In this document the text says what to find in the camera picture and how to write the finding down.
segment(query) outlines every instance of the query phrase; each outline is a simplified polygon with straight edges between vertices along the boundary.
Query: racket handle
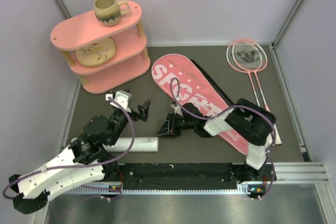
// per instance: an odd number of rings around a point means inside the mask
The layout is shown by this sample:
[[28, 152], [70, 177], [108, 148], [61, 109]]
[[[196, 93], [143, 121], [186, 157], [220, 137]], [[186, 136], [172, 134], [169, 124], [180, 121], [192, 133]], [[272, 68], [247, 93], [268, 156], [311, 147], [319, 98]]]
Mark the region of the racket handle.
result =
[[[269, 109], [269, 107], [267, 106], [267, 104], [265, 104], [265, 109], [268, 112], [271, 112], [271, 110]], [[274, 130], [275, 130], [275, 134], [276, 134], [275, 145], [280, 145], [280, 144], [282, 144], [282, 141], [281, 141], [281, 138], [280, 138], [280, 135], [279, 135], [278, 128], [277, 128], [276, 124], [274, 124]]]

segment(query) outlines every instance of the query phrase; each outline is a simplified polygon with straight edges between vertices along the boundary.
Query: shelf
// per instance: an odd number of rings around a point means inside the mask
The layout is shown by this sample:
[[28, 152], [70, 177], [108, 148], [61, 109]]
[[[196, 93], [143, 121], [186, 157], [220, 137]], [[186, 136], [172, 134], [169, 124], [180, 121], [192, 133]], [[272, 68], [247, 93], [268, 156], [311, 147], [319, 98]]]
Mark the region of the shelf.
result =
[[150, 58], [144, 58], [141, 52], [117, 65], [87, 76], [89, 84], [83, 87], [93, 94], [104, 93], [146, 73], [150, 64]]
[[70, 66], [71, 70], [76, 74], [80, 74], [82, 76], [96, 73], [139, 54], [145, 49], [147, 43], [146, 36], [139, 37], [138, 30], [136, 29], [128, 29], [122, 31], [121, 33], [112, 35], [111, 38], [116, 43], [117, 48], [117, 53], [111, 60], [96, 67], [87, 67], [79, 63], [75, 56], [75, 53], [73, 53], [71, 56], [75, 61], [76, 65], [72, 67]]
[[141, 8], [133, 1], [127, 2], [130, 11], [122, 15], [115, 26], [99, 23], [91, 10], [59, 23], [50, 34], [51, 42], [60, 50], [73, 51], [135, 26], [141, 19]]

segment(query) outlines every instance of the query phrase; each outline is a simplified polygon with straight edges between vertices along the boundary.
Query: badminton racket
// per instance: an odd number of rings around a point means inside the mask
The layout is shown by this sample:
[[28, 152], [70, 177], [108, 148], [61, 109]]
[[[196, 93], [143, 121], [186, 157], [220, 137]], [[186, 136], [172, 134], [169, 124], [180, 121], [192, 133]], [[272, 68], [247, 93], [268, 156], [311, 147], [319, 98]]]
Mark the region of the badminton racket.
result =
[[246, 73], [248, 74], [248, 77], [250, 79], [250, 82], [251, 82], [251, 85], [252, 85], [252, 89], [253, 89], [253, 93], [254, 93], [254, 96], [256, 98], [256, 101], [257, 101], [257, 104], [258, 106], [260, 106], [260, 103], [259, 103], [259, 99], [258, 99], [258, 96], [257, 96], [257, 92], [256, 92], [256, 89], [254, 87], [254, 84], [253, 84], [253, 81], [252, 81], [252, 76], [251, 76], [251, 73], [250, 71], [246, 71], [242, 68], [240, 68], [238, 66], [238, 64], [235, 62], [234, 58], [233, 58], [233, 54], [232, 54], [232, 47], [233, 47], [233, 44], [234, 42], [232, 42], [226, 49], [226, 59], [227, 59], [227, 62], [229, 63], [229, 65], [236, 71], [238, 72], [241, 72], [241, 73]]
[[[260, 89], [262, 100], [265, 105], [265, 109], [270, 112], [269, 106], [267, 105], [264, 93], [262, 91], [263, 89], [261, 88], [261, 84], [257, 74], [257, 72], [264, 70], [267, 66], [268, 60], [265, 51], [259, 44], [257, 44], [253, 40], [250, 39], [237, 40], [233, 43], [232, 46], [232, 58], [239, 68], [243, 69], [244, 71], [250, 74], [254, 73]], [[275, 130], [277, 135], [275, 144], [278, 145], [281, 144], [282, 142], [276, 126]]]

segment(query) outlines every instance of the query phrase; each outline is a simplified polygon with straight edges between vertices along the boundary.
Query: beige plate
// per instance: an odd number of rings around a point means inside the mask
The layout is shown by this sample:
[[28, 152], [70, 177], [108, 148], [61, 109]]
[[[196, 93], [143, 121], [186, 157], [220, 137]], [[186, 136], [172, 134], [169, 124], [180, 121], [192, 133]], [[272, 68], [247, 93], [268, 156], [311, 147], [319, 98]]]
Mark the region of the beige plate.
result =
[[95, 67], [104, 64], [116, 54], [115, 42], [107, 37], [90, 46], [75, 51], [76, 58], [84, 66]]

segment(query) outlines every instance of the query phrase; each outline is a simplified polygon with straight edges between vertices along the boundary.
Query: white cylinder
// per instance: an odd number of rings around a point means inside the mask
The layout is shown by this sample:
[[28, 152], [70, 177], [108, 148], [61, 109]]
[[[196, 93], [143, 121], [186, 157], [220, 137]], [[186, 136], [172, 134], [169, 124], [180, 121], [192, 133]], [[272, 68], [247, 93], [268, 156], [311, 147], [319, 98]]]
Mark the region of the white cylinder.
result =
[[[124, 152], [131, 144], [131, 137], [121, 137], [116, 142], [115, 146], [105, 146], [108, 152]], [[158, 152], [159, 138], [158, 137], [136, 137], [130, 152]]]

